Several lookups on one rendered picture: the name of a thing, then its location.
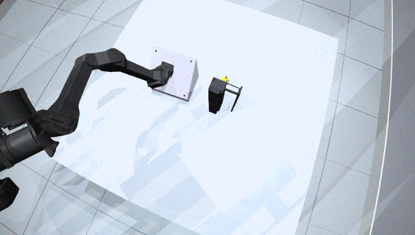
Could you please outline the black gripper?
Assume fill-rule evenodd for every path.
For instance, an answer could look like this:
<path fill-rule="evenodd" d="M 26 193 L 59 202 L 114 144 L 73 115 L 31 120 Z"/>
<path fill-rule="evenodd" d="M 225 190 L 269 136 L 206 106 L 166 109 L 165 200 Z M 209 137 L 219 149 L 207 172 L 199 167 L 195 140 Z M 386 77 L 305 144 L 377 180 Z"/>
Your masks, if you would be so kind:
<path fill-rule="evenodd" d="M 21 161 L 9 152 L 5 137 L 0 139 L 0 171 L 10 169 Z M 18 186 L 9 177 L 0 179 L 0 212 L 14 202 L 18 191 Z"/>

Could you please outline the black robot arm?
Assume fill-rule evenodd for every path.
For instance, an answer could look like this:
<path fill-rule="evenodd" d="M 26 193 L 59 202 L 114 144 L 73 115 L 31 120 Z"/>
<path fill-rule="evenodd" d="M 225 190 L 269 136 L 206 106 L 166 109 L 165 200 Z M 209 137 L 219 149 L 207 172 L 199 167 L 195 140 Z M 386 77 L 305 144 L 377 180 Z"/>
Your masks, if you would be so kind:
<path fill-rule="evenodd" d="M 9 152 L 18 160 L 25 160 L 43 150 L 53 157 L 59 141 L 51 137 L 69 135 L 79 122 L 79 101 L 92 70 L 121 72 L 147 82 L 147 87 L 156 88 L 167 84 L 174 73 L 174 65 L 162 61 L 154 69 L 147 69 L 126 59 L 116 48 L 86 53 L 75 60 L 75 64 L 62 91 L 48 110 L 36 111 L 24 88 L 0 93 L 0 139 L 9 131 L 27 124 L 5 137 Z M 4 135 L 3 135 L 4 134 Z"/>

